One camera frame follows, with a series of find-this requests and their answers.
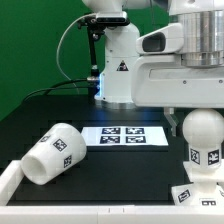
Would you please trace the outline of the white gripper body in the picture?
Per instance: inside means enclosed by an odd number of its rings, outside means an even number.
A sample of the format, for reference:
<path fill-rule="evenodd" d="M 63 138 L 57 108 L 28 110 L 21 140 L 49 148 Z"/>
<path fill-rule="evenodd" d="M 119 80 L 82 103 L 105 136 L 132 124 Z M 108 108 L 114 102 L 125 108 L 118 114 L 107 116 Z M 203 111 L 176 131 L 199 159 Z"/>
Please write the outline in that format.
<path fill-rule="evenodd" d="M 224 108 L 224 66 L 189 68 L 177 55 L 142 56 L 131 97 L 139 107 Z"/>

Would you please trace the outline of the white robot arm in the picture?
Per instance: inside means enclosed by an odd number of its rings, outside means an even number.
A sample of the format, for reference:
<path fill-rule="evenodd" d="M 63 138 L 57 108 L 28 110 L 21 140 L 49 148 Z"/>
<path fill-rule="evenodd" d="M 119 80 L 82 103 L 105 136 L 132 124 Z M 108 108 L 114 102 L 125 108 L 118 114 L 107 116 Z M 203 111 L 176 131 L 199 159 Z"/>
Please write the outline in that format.
<path fill-rule="evenodd" d="M 106 27 L 101 107 L 162 107 L 172 126 L 176 108 L 224 108 L 224 0 L 82 0 Z M 128 9 L 157 4 L 169 24 L 146 35 Z"/>

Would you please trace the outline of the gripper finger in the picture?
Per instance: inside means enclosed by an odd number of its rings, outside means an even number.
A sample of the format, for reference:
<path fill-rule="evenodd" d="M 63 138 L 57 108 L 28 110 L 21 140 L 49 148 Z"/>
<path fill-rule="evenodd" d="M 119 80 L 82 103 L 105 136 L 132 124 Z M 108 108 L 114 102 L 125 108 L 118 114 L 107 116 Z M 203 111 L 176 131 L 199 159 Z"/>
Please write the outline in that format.
<path fill-rule="evenodd" d="M 164 116 L 167 119 L 168 123 L 171 126 L 171 132 L 173 136 L 177 135 L 177 127 L 179 124 L 179 120 L 175 115 L 175 109 L 170 107 L 164 108 Z"/>

